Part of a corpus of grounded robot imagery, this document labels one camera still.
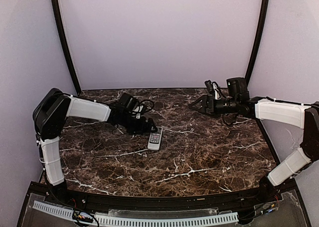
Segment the brown marble surface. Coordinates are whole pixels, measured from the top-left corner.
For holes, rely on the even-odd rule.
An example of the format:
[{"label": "brown marble surface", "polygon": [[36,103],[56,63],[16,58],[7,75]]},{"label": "brown marble surface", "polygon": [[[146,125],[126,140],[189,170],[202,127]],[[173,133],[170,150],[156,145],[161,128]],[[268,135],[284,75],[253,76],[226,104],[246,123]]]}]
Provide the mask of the brown marble surface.
[{"label": "brown marble surface", "polygon": [[151,99],[152,117],[163,127],[159,151],[147,149],[148,135],[125,135],[108,123],[69,118],[60,141],[68,188],[99,194],[180,197],[218,194],[258,186],[275,161],[254,120],[234,126],[189,110],[205,89],[84,91],[110,102],[127,92]]}]

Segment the white wall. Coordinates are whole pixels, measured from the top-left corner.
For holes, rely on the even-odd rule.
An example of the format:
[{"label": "white wall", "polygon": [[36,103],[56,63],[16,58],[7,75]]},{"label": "white wall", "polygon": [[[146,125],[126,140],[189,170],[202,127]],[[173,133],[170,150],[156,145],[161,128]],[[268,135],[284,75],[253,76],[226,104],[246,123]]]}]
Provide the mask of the white wall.
[{"label": "white wall", "polygon": [[15,226],[41,171],[32,112],[57,87],[75,92],[50,0],[0,0],[0,215]]},{"label": "white wall", "polygon": [[[318,0],[269,0],[249,90],[252,96],[319,101]],[[281,160],[302,141],[298,128],[271,121],[264,124]],[[296,179],[312,225],[319,227],[319,163]]]},{"label": "white wall", "polygon": [[244,76],[261,0],[60,0],[83,89],[226,86]]}]

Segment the black wire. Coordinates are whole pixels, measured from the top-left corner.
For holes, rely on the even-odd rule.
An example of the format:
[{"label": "black wire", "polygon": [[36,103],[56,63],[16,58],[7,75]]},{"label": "black wire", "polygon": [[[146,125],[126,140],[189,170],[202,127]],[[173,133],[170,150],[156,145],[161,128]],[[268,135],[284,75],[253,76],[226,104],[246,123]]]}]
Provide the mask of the black wire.
[{"label": "black wire", "polygon": [[148,108],[144,113],[152,111],[155,107],[155,103],[149,99],[145,99],[145,100],[141,101],[139,105],[141,105],[142,103],[147,102],[147,101],[150,102],[152,104],[152,106],[150,108]]},{"label": "black wire", "polygon": [[238,117],[238,113],[236,113],[234,119],[230,122],[230,123],[227,123],[226,120],[225,120],[225,114],[222,114],[221,116],[221,119],[223,121],[223,123],[226,125],[226,126],[233,126],[235,124],[235,122],[237,121],[237,117]]},{"label": "black wire", "polygon": [[48,178],[47,178],[46,171],[44,171],[44,180],[45,180],[45,183],[46,183],[46,185],[48,186],[48,188],[49,188],[49,190],[50,190],[52,196],[53,196],[61,205],[66,206],[66,207],[69,207],[69,208],[72,208],[72,209],[74,209],[74,210],[76,210],[76,211],[79,211],[79,212],[83,212],[83,213],[88,214],[90,217],[92,217],[92,218],[95,220],[95,222],[96,222],[96,224],[97,224],[97,227],[100,227],[100,223],[99,223],[98,220],[94,217],[94,215],[92,215],[92,214],[90,214],[90,213],[87,213],[87,212],[85,212],[84,210],[81,210],[81,209],[76,208],[76,207],[74,207],[74,206],[67,205],[67,204],[63,203],[62,201],[60,201],[60,200],[55,196],[55,194],[54,194],[53,191],[52,191],[51,184],[50,184],[50,182],[49,182],[49,180],[48,180]]},{"label": "black wire", "polygon": [[112,134],[112,135],[114,135],[114,136],[122,136],[122,135],[124,135],[125,133],[121,133],[121,134],[114,134],[114,131],[118,130],[118,128],[119,128],[119,125],[118,125],[118,124],[116,124],[116,127],[115,127],[115,129],[113,129],[113,130],[111,131],[111,134]]},{"label": "black wire", "polygon": [[[295,104],[295,105],[301,105],[299,102],[292,102],[292,101],[283,101],[283,100],[275,100],[273,98],[270,98],[269,96],[266,96],[266,99],[273,101],[273,102],[278,102],[278,103],[288,103],[288,104]],[[304,104],[304,106],[313,106],[312,104]]]},{"label": "black wire", "polygon": [[261,204],[261,206],[259,206],[259,207],[256,208],[255,210],[251,211],[249,214],[246,214],[245,216],[243,216],[243,217],[241,217],[241,218],[239,218],[239,219],[240,219],[240,220],[245,220],[245,219],[244,219],[245,217],[247,217],[247,216],[253,214],[254,212],[256,212],[257,210],[261,209],[266,203],[267,203],[267,202]]}]

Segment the remote control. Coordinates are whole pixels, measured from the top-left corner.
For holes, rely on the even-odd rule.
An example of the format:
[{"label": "remote control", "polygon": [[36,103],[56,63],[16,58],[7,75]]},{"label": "remote control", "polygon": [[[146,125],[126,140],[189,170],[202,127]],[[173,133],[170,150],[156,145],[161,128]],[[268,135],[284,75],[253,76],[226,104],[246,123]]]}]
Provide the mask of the remote control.
[{"label": "remote control", "polygon": [[161,135],[163,128],[158,127],[158,131],[150,134],[148,149],[152,151],[158,151],[160,149]]}]

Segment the white arm cover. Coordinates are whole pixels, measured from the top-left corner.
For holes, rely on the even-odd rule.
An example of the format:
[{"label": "white arm cover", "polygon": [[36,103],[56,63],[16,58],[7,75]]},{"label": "white arm cover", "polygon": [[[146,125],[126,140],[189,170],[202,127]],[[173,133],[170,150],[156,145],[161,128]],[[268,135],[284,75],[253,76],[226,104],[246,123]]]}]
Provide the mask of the white arm cover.
[{"label": "white arm cover", "polygon": [[97,103],[89,100],[83,100],[71,96],[71,103],[66,116],[76,116],[98,121],[107,121],[111,109],[102,103]]},{"label": "white arm cover", "polygon": [[262,99],[255,106],[256,118],[272,120],[297,126],[301,129],[305,125],[305,110],[310,106],[280,103]]},{"label": "white arm cover", "polygon": [[59,137],[56,137],[45,141],[41,140],[46,175],[49,182],[54,186],[64,181],[60,162],[59,139]]},{"label": "white arm cover", "polygon": [[268,179],[273,186],[280,185],[310,162],[311,160],[304,154],[302,148],[299,147],[268,174]]}]

